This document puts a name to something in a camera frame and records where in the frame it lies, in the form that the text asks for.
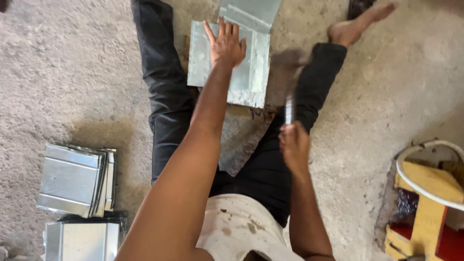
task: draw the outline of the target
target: concrete floor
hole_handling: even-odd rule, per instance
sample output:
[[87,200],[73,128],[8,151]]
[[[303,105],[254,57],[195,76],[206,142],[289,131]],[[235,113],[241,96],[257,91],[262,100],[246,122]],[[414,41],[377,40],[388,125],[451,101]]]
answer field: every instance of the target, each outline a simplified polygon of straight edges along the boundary
[[[185,64],[190,20],[219,0],[169,0]],[[326,41],[348,0],[282,0],[271,53]],[[337,260],[388,260],[373,242],[392,156],[440,137],[464,147],[464,6],[404,0],[348,52],[313,128],[310,170]],[[43,253],[57,215],[35,208],[47,142],[119,149],[116,205],[150,189],[147,88],[129,0],[13,0],[0,14],[0,242]],[[268,103],[279,104],[274,95]],[[221,165],[236,173],[268,121],[226,116]]]

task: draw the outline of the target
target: foot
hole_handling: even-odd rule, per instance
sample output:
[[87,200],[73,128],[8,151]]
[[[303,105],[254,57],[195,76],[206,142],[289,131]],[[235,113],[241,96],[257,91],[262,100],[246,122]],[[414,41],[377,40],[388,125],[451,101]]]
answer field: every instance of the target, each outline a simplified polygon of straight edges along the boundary
[[348,48],[352,43],[359,40],[361,34],[372,23],[385,19],[398,7],[398,3],[377,5],[369,8],[358,18],[333,24],[329,27],[327,35],[333,44]]

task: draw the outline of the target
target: man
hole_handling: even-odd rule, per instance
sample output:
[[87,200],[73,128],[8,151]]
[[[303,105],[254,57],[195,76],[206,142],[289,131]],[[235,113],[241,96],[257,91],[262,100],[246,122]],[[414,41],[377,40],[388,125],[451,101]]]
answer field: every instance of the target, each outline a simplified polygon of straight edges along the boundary
[[[296,89],[296,121],[280,110],[236,177],[218,168],[227,91],[245,58],[238,26],[219,19],[211,42],[213,70],[194,110],[173,43],[172,8],[159,0],[132,3],[149,86],[154,184],[117,261],[334,260],[308,170],[309,130],[342,67],[347,48],[397,7],[373,7],[332,25],[330,43],[316,44]],[[290,215],[290,241],[282,228]]]

